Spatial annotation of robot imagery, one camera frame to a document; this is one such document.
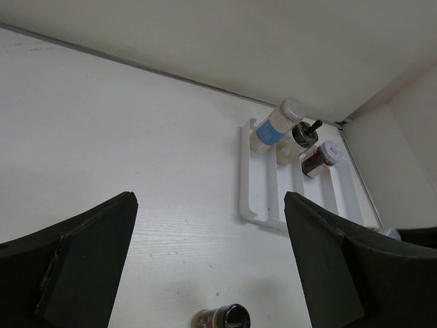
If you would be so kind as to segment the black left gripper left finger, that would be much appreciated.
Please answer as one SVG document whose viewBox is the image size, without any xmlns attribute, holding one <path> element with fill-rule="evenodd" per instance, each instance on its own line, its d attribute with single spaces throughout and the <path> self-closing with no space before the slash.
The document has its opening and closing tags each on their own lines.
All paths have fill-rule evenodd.
<svg viewBox="0 0 437 328">
<path fill-rule="evenodd" d="M 2 327 L 107 327 L 138 202 L 123 192 L 1 244 Z"/>
</svg>

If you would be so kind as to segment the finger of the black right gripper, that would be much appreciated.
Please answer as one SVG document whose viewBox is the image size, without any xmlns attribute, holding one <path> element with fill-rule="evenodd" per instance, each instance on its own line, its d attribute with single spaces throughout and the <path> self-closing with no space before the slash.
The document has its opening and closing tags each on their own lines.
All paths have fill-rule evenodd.
<svg viewBox="0 0 437 328">
<path fill-rule="evenodd" d="M 437 247 L 437 227 L 400 229 L 401 240 L 423 247 Z"/>
</svg>

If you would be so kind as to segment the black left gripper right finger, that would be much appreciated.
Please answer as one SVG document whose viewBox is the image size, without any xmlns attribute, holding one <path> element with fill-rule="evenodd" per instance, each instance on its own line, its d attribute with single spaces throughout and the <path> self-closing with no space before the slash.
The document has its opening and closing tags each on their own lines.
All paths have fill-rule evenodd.
<svg viewBox="0 0 437 328">
<path fill-rule="evenodd" d="M 284 202 L 313 327 L 436 326 L 436 247 L 385 236 L 296 192 Z"/>
</svg>

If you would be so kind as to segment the small black cap pepper jar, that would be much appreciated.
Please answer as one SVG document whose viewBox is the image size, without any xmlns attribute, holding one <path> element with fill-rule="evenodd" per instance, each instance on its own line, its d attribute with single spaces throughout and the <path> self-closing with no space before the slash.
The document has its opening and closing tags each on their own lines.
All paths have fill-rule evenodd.
<svg viewBox="0 0 437 328">
<path fill-rule="evenodd" d="M 248 310 L 239 303 L 213 310 L 198 311 L 191 320 L 192 328 L 250 328 Z"/>
</svg>

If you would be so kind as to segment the white lid brown spice jar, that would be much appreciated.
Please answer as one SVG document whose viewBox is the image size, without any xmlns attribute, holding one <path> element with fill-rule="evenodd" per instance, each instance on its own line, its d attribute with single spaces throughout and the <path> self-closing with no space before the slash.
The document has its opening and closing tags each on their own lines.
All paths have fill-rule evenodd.
<svg viewBox="0 0 437 328">
<path fill-rule="evenodd" d="M 343 154 L 340 147 L 335 142 L 327 140 L 321 143 L 301 163 L 302 172 L 304 175 L 314 178 L 338 164 L 342 159 Z"/>
</svg>

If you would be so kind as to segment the black cap beige spice jar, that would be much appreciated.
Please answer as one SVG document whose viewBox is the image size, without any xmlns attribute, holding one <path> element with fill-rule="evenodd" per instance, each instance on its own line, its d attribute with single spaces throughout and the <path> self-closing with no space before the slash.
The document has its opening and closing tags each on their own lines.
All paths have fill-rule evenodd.
<svg viewBox="0 0 437 328">
<path fill-rule="evenodd" d="M 277 164 L 283 167 L 288 166 L 314 146 L 319 140 L 317 129 L 322 125 L 321 120 L 316 120 L 313 124 L 307 122 L 297 123 L 276 144 Z"/>
</svg>

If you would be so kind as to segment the tall blue label spice bottle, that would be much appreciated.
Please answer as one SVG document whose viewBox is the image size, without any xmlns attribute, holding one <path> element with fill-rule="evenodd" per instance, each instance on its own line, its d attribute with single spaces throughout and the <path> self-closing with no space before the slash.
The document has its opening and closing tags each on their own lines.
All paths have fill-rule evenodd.
<svg viewBox="0 0 437 328">
<path fill-rule="evenodd" d="M 276 145 L 306 116 L 304 105 L 294 98 L 286 98 L 250 135 L 250 150 L 263 154 Z"/>
</svg>

